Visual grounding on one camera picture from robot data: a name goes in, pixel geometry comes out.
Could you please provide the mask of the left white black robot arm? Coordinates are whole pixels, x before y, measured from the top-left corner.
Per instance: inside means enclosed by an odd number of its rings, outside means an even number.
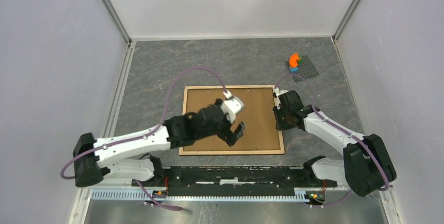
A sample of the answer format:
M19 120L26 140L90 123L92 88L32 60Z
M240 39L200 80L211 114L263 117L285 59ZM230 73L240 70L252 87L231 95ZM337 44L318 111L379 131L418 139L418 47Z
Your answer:
M137 161L133 156L187 147L211 136L232 147L245 130L243 122L231 130L243 108L238 97L216 99L196 113L174 116L159 126L127 135L94 138L92 133L84 133L73 149L75 185L89 187L103 180L129 178L158 186L164 181L160 160Z

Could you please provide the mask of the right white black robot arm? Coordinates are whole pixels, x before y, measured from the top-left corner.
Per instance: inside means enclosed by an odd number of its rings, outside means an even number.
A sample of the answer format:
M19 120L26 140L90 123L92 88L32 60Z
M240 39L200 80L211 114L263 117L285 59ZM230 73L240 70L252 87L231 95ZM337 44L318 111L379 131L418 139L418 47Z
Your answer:
M273 112L279 131L299 129L329 144L342 160L318 156L304 163L302 178L316 186L322 180L348 186L359 196L389 189L397 173L383 139L352 131L326 116L313 105L304 105L294 90L274 88Z

